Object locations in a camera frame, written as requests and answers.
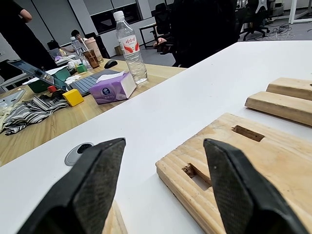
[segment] wooden board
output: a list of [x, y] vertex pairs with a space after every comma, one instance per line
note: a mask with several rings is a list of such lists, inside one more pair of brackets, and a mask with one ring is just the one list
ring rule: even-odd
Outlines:
[[312, 80], [278, 78], [269, 84], [267, 92], [312, 100]]
[[245, 106], [312, 126], [312, 101], [269, 92], [247, 98]]
[[[259, 134], [264, 137], [250, 139]], [[213, 189], [209, 187], [205, 138], [241, 149], [312, 232], [312, 143], [231, 114], [222, 115], [156, 163], [159, 177], [205, 232], [225, 234]], [[208, 182], [208, 189], [202, 189], [184, 172], [190, 165], [197, 178]]]
[[112, 207], [105, 220], [105, 225], [102, 234], [127, 234], [126, 226], [123, 222], [119, 207], [113, 201]]

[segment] person's hand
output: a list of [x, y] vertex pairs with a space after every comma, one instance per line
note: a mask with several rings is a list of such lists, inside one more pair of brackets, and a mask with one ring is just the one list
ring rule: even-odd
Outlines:
[[162, 44], [162, 43], [164, 43], [164, 42], [167, 42], [167, 40], [164, 39], [164, 38], [158, 38], [158, 42], [155, 42], [155, 43], [153, 44], [153, 47], [155, 48], [157, 45]]

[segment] purple tissue box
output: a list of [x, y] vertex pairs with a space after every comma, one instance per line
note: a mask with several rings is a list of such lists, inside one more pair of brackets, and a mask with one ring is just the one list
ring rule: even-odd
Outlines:
[[128, 99], [136, 86], [130, 72], [127, 72], [119, 77], [99, 81], [89, 91], [97, 104], [105, 104]]

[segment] yellow block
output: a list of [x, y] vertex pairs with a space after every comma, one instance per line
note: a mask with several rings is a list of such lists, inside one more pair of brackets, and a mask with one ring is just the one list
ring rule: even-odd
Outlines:
[[72, 89], [63, 94], [63, 97], [71, 106], [76, 106], [84, 101], [83, 97], [77, 89]]

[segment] bottle cap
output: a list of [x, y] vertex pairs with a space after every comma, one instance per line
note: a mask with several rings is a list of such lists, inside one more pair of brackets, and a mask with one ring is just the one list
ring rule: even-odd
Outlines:
[[118, 20], [125, 18], [125, 16], [122, 11], [117, 11], [114, 13], [114, 18], [116, 21], [118, 21]]

